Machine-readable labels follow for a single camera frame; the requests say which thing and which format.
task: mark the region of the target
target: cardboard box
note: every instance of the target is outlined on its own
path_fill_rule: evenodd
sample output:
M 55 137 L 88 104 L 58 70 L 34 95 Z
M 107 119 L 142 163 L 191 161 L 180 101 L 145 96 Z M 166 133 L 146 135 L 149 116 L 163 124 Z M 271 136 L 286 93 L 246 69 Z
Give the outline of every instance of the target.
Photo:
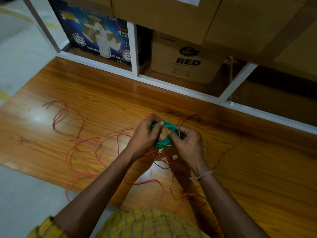
M 202 47 L 317 81 L 316 0 L 223 0 Z
M 200 0 L 198 7 L 178 0 L 112 0 L 117 18 L 201 44 L 221 0 Z
M 90 10 L 101 12 L 108 16 L 114 16 L 111 0 L 63 0 L 73 5 L 85 7 Z
M 62 0 L 49 1 L 73 47 L 131 66 L 125 20 Z
M 157 72 L 210 84 L 224 58 L 197 44 L 154 32 L 151 68 Z

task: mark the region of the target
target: plaid shirt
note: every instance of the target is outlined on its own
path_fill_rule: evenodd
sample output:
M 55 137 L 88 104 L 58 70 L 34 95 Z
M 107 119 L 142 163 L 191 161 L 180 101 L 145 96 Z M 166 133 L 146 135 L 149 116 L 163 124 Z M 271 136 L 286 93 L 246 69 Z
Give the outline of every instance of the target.
M 40 226 L 33 228 L 27 238 L 67 238 L 47 218 Z M 186 220 L 166 214 L 160 210 L 127 212 L 117 209 L 105 222 L 95 238 L 106 237 L 209 237 Z

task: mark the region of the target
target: person's right arm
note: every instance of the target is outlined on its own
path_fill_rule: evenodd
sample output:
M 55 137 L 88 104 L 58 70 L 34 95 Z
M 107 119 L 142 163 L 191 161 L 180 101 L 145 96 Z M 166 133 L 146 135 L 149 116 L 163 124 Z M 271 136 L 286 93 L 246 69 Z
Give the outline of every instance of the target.
M 204 160 L 201 135 L 190 128 L 178 127 L 182 139 L 172 131 L 170 131 L 169 137 L 180 156 L 192 168 L 196 177 L 208 172 L 210 169 Z M 226 237 L 269 237 L 213 174 L 201 178 L 199 182 Z

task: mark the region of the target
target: white metal frame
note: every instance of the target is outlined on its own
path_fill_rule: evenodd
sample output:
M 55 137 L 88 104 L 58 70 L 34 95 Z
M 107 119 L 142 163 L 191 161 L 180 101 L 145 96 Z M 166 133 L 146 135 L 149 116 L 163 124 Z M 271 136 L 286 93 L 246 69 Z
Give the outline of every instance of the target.
M 34 22 L 37 24 L 37 27 L 46 41 L 50 46 L 56 51 L 56 56 L 65 58 L 74 62 L 78 62 L 93 68 L 98 68 L 103 71 L 121 75 L 126 78 L 131 78 L 143 83 L 151 84 L 156 87 L 164 88 L 176 93 L 180 93 L 186 96 L 190 96 L 199 100 L 203 100 L 209 103 L 217 104 L 226 108 L 230 108 L 239 112 L 243 112 L 252 116 L 256 116 L 265 120 L 269 120 L 275 123 L 283 124 L 292 128 L 296 128 L 308 133 L 317 135 L 317 127 L 301 123 L 292 119 L 287 119 L 278 115 L 274 115 L 268 112 L 264 112 L 255 108 L 251 108 L 242 104 L 234 103 L 228 101 L 227 99 L 232 95 L 232 93 L 240 86 L 240 84 L 250 75 L 250 73 L 257 67 L 257 64 L 248 62 L 245 67 L 239 72 L 235 79 L 229 84 L 229 86 L 224 90 L 220 97 L 215 97 L 207 95 L 198 91 L 194 91 L 188 88 L 184 88 L 175 84 L 164 82 L 155 78 L 147 77 L 145 75 L 139 74 L 139 55 L 138 55 L 138 39 L 137 39 L 137 29 L 136 25 L 130 22 L 127 22 L 128 26 L 128 35 L 129 35 L 129 44 L 130 44 L 130 53 L 131 53 L 131 65 L 132 72 L 127 71 L 121 68 L 117 68 L 108 64 L 104 64 L 98 61 L 94 61 L 88 58 L 77 56 L 65 51 L 61 51 L 63 47 L 58 47 L 57 43 L 51 36 L 49 30 L 44 25 L 44 22 L 36 12 L 30 0 L 22 0 L 28 9 L 30 10 Z

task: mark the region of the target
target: person's right hand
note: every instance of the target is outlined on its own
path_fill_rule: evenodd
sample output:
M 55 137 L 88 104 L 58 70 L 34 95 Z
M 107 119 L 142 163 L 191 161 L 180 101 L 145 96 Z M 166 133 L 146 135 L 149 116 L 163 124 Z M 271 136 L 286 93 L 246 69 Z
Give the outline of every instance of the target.
M 171 130 L 168 131 L 168 135 L 175 144 L 180 156 L 192 168 L 196 176 L 209 171 L 204 158 L 203 138 L 200 133 L 185 126 L 178 126 L 178 128 L 181 132 L 180 138 Z

